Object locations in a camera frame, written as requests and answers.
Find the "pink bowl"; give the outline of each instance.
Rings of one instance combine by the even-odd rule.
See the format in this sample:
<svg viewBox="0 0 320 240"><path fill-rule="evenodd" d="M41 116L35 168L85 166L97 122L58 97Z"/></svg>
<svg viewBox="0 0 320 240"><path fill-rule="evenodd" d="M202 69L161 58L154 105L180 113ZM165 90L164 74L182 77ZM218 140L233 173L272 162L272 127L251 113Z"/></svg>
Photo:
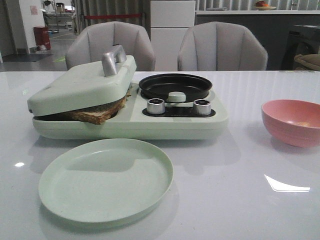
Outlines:
<svg viewBox="0 0 320 240"><path fill-rule="evenodd" d="M261 108L264 126L275 138L302 148L320 145L320 104L279 99Z"/></svg>

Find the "sandwich maker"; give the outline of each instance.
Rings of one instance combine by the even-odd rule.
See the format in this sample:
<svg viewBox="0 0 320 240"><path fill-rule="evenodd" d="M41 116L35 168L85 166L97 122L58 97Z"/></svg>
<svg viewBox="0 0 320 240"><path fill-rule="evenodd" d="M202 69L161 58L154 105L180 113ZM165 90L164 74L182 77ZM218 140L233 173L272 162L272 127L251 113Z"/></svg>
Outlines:
<svg viewBox="0 0 320 240"><path fill-rule="evenodd" d="M36 131L51 139L212 139L228 125L228 113L209 80L190 74L156 74L132 82L133 56L121 45L101 61L72 67L27 101ZM105 123L56 119L54 114L112 103L124 108Z"/></svg>

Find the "mint green plate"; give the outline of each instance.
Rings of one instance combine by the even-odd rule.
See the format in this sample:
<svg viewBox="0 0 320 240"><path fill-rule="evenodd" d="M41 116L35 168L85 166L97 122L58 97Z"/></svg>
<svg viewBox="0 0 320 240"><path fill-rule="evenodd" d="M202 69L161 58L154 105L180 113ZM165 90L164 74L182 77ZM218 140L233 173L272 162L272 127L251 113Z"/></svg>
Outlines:
<svg viewBox="0 0 320 240"><path fill-rule="evenodd" d="M158 147L135 139L93 141L59 156L39 181L51 212L81 223L130 223L168 191L173 165Z"/></svg>

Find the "red rope barrier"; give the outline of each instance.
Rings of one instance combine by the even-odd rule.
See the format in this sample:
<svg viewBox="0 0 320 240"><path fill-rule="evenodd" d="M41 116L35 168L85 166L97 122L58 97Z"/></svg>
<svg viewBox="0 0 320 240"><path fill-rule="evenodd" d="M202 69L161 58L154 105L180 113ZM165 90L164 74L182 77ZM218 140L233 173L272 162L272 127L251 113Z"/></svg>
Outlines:
<svg viewBox="0 0 320 240"><path fill-rule="evenodd" d="M142 13L121 14L121 15L84 16L84 19L131 19L131 18L140 18L140 17L142 17Z"/></svg>

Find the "red bin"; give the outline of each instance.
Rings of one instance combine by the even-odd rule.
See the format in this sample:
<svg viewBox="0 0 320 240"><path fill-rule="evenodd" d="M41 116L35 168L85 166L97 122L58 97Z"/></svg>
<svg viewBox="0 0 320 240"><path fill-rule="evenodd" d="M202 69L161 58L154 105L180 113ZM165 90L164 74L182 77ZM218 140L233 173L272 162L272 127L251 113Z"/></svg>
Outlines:
<svg viewBox="0 0 320 240"><path fill-rule="evenodd" d="M51 49L47 26L35 26L33 32L37 46L45 45L47 50Z"/></svg>

